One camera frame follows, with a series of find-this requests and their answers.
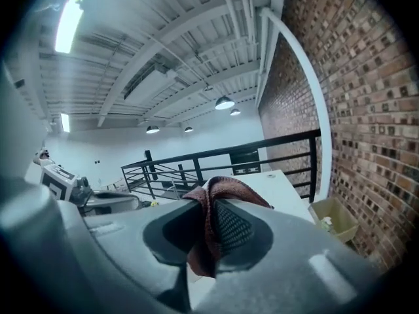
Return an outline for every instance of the brick wall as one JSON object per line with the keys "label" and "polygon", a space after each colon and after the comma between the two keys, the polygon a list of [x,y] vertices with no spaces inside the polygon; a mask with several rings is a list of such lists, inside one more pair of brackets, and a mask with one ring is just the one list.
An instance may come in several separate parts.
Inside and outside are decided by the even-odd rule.
{"label": "brick wall", "polygon": [[[414,60],[375,0],[285,0],[282,20],[308,54],[326,100],[333,135],[329,195],[359,220],[356,249],[386,270],[401,261],[419,212]],[[318,128],[307,80],[281,35],[259,113],[266,138]]]}

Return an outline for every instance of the fluorescent light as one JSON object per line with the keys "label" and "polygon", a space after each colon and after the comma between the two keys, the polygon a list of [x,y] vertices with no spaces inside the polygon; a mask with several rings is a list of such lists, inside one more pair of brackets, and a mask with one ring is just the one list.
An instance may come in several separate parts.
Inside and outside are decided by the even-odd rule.
{"label": "fluorescent light", "polygon": [[74,35],[80,22],[83,10],[80,9],[78,0],[68,0],[61,13],[60,22],[55,38],[55,51],[69,54],[73,44]]}
{"label": "fluorescent light", "polygon": [[147,128],[146,133],[156,133],[158,131],[160,131],[160,129],[158,128],[158,126],[149,126]]}
{"label": "fluorescent light", "polygon": [[219,110],[228,109],[233,106],[234,106],[234,101],[226,96],[220,97],[215,103],[215,109],[219,109]]}
{"label": "fluorescent light", "polygon": [[236,116],[236,115],[239,115],[239,114],[240,114],[240,111],[237,108],[231,110],[231,113],[230,113],[231,116]]}
{"label": "fluorescent light", "polygon": [[67,114],[61,113],[61,124],[63,125],[63,131],[66,133],[70,132],[70,120]]}

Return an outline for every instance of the red cloth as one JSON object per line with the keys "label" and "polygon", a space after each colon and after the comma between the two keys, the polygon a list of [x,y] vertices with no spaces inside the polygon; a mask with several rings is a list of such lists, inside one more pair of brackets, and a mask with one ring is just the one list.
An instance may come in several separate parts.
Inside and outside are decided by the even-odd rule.
{"label": "red cloth", "polygon": [[222,198],[236,199],[268,208],[273,207],[248,185],[235,178],[214,177],[205,186],[206,188],[196,187],[183,196],[184,199],[194,199],[201,203],[205,220],[204,238],[197,241],[190,251],[188,263],[195,274],[214,277],[215,263],[222,257],[220,245],[217,245],[219,243],[217,234],[211,226],[214,201]]}

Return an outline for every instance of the gray object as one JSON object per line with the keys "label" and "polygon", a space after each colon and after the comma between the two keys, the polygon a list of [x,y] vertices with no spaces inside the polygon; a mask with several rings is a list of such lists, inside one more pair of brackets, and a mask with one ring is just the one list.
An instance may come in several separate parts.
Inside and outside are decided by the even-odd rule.
{"label": "gray object", "polygon": [[[185,261],[203,236],[199,203],[82,218],[44,186],[2,186],[3,238],[58,306],[77,313],[190,311]],[[196,313],[345,310],[376,281],[366,260],[303,219],[236,200],[217,201],[214,210],[225,255]]]}

